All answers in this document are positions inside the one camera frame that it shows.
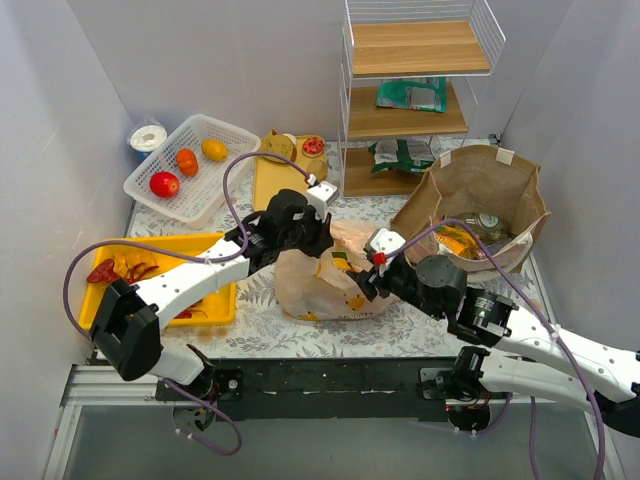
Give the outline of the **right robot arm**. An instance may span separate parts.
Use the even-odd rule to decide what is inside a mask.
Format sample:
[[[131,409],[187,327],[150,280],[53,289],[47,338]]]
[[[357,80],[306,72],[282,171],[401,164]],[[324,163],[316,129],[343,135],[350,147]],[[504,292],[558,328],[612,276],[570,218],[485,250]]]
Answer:
[[[434,319],[465,342],[448,372],[428,380],[447,398],[512,392],[599,411],[603,423],[639,435],[639,355],[562,329],[547,330],[514,301],[470,287],[444,256],[417,266],[399,258],[380,273],[352,272],[369,300],[390,295]]]

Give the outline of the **peach plastic grocery bag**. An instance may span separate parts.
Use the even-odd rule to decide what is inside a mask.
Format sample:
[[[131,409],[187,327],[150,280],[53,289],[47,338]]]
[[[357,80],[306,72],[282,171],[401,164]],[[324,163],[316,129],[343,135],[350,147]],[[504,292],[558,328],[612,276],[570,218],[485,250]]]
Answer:
[[[394,296],[367,300],[349,277],[371,268],[364,247],[376,230],[368,221],[334,220],[333,246],[320,257],[299,250],[281,253],[274,281],[283,310],[301,320],[352,320],[378,315],[395,303]]]

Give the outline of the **silver drink can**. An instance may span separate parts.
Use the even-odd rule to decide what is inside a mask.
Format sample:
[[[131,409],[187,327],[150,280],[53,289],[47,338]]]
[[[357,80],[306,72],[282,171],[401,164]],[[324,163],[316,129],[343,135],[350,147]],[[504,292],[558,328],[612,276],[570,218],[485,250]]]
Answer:
[[[501,251],[511,247],[511,242],[508,239],[504,239],[499,242],[495,242],[485,246],[485,250],[491,255],[496,256]]]

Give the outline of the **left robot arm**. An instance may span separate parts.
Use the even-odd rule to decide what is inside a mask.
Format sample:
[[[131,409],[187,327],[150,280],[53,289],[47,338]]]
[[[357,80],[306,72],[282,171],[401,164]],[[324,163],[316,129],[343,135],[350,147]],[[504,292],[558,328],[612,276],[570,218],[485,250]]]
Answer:
[[[161,332],[209,294],[276,262],[287,250],[318,258],[332,244],[330,204],[336,187],[321,182],[305,193],[283,189],[266,210],[250,215],[192,261],[133,285],[106,288],[90,338],[125,381],[146,374],[180,385],[207,386],[213,365],[193,346],[165,344]]]

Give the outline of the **brown burlap tote bag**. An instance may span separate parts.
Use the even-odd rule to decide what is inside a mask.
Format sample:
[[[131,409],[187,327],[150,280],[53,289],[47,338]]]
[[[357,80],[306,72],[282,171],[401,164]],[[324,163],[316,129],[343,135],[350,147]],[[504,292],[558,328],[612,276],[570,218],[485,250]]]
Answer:
[[[551,213],[539,191],[541,167],[510,150],[472,145],[442,154],[429,167],[391,229],[409,240],[426,227],[461,214],[505,221],[513,236],[494,258],[520,272]]]

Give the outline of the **clear glass bottle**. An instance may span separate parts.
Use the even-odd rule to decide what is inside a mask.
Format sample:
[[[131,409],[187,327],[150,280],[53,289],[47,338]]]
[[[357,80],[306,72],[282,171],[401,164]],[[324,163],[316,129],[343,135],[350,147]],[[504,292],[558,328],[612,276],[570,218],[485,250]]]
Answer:
[[[454,216],[468,225],[479,238],[498,241],[509,238],[509,224],[499,216],[486,213],[465,212]]]

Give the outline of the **orange mango gummy packet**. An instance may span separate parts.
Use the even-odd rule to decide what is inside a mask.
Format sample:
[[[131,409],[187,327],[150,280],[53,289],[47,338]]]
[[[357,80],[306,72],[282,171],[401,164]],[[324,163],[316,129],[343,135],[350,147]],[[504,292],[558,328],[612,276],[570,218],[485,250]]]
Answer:
[[[458,225],[444,225],[435,231],[438,243],[450,253],[467,260],[480,260],[484,257],[478,243],[471,234]]]

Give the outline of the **teal snack packet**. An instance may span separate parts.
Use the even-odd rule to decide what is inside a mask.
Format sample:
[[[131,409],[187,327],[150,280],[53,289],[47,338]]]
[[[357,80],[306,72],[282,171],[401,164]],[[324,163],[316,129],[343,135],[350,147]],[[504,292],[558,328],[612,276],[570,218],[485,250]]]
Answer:
[[[389,80],[377,91],[375,106],[434,113],[447,110],[447,82],[445,77],[417,80]]]

